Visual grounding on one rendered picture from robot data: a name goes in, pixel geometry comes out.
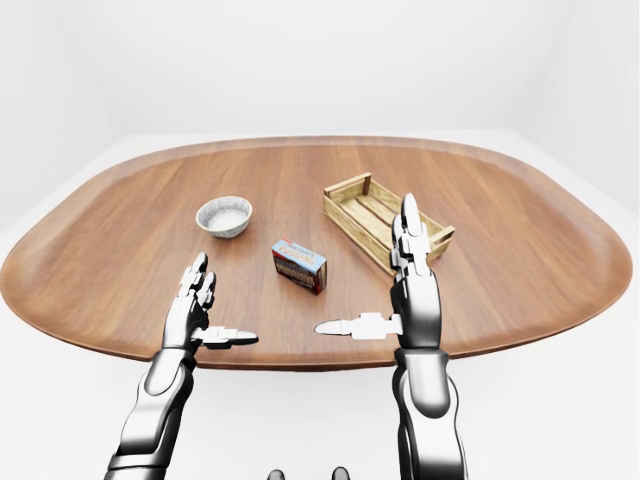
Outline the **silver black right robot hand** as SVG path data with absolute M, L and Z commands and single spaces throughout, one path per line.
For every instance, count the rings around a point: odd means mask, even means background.
M 316 333 L 350 336 L 355 340 L 383 340 L 389 334 L 396 334 L 405 349 L 440 346 L 439 287 L 435 273 L 427 264 L 431 247 L 413 194 L 404 196 L 391 232 L 393 249 L 389 259 L 396 273 L 390 290 L 394 313 L 388 319 L 379 312 L 365 312 L 353 320 L 325 321 L 314 328 Z

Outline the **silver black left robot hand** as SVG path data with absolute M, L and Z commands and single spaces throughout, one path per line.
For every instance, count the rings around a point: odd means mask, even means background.
M 259 341 L 253 332 L 209 325 L 208 310 L 215 300 L 216 275 L 207 271 L 207 265 L 208 257 L 201 252 L 186 268 L 166 317 L 163 348 L 182 348 L 194 353 L 200 346 L 229 349 Z

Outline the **chocolate pudding box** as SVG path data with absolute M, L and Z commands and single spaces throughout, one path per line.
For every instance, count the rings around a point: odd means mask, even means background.
M 271 247 L 276 271 L 294 283 L 319 294 L 326 288 L 327 259 L 295 242 L 278 240 Z

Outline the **grey patterned bowl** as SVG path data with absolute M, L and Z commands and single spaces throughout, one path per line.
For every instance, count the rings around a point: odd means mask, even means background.
M 197 225 L 216 238 L 231 239 L 243 233 L 253 213 L 243 197 L 223 196 L 208 201 L 196 213 Z

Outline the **wooden slat tray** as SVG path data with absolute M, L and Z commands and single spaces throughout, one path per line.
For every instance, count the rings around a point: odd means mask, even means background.
M 323 213 L 387 275 L 392 223 L 401 213 L 402 199 L 373 179 L 370 172 L 334 181 L 323 188 Z

